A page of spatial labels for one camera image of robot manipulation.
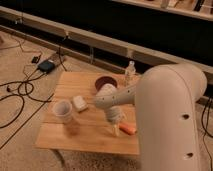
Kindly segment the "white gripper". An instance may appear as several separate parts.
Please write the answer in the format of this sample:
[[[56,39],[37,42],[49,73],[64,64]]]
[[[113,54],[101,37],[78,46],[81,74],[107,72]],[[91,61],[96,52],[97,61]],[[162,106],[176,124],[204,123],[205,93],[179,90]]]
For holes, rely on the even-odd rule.
[[[117,124],[117,123],[119,123],[121,120],[126,120],[125,113],[123,113],[123,111],[120,107],[113,106],[113,107],[105,110],[105,116],[106,116],[106,120],[110,124],[114,124],[113,132],[114,132],[115,136],[119,136],[120,135],[119,124]]]

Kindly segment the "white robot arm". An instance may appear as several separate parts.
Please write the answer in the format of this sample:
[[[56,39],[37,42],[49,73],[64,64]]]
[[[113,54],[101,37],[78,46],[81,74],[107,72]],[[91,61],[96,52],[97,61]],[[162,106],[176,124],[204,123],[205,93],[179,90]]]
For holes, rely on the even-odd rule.
[[[204,72],[192,64],[159,65],[131,86],[98,93],[94,104],[135,105],[142,171],[201,171],[195,104],[206,88]]]

